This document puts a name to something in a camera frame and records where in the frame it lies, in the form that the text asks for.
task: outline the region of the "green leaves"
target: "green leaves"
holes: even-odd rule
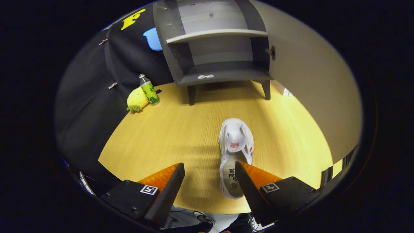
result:
[[[133,111],[140,112],[142,108],[139,105],[134,105],[134,106],[128,106],[127,110],[129,110],[130,112],[133,112]]]

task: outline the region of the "wooden table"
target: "wooden table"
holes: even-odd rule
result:
[[[99,162],[119,179],[136,181],[183,162],[185,178],[175,206],[222,214],[250,211],[245,198],[227,199],[219,189],[217,139],[222,122],[230,117],[251,129],[258,168],[319,188],[321,172],[332,166],[327,142],[311,115],[295,97],[282,96],[272,85],[271,100],[252,81],[202,85],[193,106],[185,87],[169,83],[155,89],[162,90],[161,102],[127,113]]]

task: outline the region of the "person's leg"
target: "person's leg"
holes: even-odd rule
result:
[[[161,232],[166,233],[199,233],[205,232],[208,233],[213,228],[213,224],[209,222],[201,222],[194,226],[184,226],[184,227],[176,227],[170,229],[161,230]]]
[[[234,220],[226,229],[221,232],[229,231],[231,233],[252,233],[252,228],[249,224],[250,216],[248,213],[239,214],[237,219]]]

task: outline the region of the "shoe tongue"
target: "shoe tongue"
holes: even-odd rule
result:
[[[246,138],[243,134],[229,134],[227,138],[227,150],[231,153],[241,151],[246,146]]]

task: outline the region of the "black fabric backdrop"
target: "black fabric backdrop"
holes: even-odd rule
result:
[[[163,52],[150,49],[143,36],[155,27],[152,7],[150,4],[131,13],[145,9],[124,30],[121,19],[87,42],[68,66],[57,92],[55,133],[59,149],[73,168],[103,185],[103,191],[119,180],[98,158],[128,113],[126,100],[139,87],[138,75],[145,74],[154,86],[173,82]],[[117,85],[108,89],[115,82]]]

